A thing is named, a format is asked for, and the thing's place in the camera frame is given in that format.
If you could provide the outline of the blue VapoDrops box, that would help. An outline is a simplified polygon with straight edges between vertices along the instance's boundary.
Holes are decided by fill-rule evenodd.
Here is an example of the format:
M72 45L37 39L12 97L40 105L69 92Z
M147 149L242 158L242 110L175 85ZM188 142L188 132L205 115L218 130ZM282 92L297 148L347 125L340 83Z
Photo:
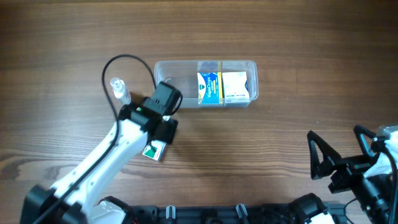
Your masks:
M221 72L197 73L197 80L199 104L222 104L223 84Z

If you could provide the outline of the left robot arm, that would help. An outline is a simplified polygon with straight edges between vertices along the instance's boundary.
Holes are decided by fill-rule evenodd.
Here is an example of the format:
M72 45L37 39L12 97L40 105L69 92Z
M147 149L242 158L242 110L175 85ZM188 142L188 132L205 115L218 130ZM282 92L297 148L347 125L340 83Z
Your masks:
M129 205L99 196L123 166L153 142L170 144L178 126L174 107L125 105L107 136L70 173L49 189L34 186L25 196L21 223L129 223Z

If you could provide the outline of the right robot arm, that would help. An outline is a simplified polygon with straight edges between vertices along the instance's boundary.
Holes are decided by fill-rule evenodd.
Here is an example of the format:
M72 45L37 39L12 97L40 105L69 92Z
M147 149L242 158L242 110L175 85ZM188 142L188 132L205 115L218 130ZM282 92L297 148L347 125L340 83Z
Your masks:
M372 223L397 223L397 126L374 133L356 125L353 131L362 153L351 157L308 132L311 178L330 177L333 194L351 191Z

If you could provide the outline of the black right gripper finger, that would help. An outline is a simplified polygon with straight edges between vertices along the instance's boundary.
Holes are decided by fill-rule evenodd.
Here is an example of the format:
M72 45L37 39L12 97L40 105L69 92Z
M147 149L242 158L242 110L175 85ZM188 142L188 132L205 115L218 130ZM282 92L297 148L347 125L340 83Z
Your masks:
M371 145L366 141L366 138L373 140L376 134L364 126L356 125L353 129L356 139L359 143L362 153L368 157L374 157L376 154L372 151Z
M335 170L341 156L318 134L309 131L307 141L310 150L310 175L312 180L329 176Z

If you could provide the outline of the white green Panadol box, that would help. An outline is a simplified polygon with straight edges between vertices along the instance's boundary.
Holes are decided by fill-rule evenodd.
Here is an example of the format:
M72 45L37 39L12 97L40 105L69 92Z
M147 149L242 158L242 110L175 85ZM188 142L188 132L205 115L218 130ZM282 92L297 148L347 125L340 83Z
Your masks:
M162 141L151 141L143 150L142 155L155 160L157 162L160 161L164 149L166 147L166 143Z

